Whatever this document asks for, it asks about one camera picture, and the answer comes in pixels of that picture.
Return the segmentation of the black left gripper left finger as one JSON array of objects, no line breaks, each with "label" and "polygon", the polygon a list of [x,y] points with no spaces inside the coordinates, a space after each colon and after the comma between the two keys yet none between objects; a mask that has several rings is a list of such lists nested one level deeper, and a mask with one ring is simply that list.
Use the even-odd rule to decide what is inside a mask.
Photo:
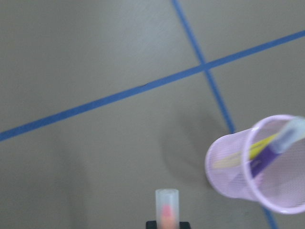
[{"label": "black left gripper left finger", "polygon": [[157,229],[157,222],[156,221],[147,221],[145,224],[146,229]]}]

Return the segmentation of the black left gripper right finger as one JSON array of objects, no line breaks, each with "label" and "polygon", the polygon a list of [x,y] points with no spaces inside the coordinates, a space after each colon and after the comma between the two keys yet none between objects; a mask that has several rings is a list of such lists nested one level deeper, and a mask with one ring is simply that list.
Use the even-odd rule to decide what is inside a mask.
[{"label": "black left gripper right finger", "polygon": [[179,229],[191,229],[189,222],[179,222]]}]

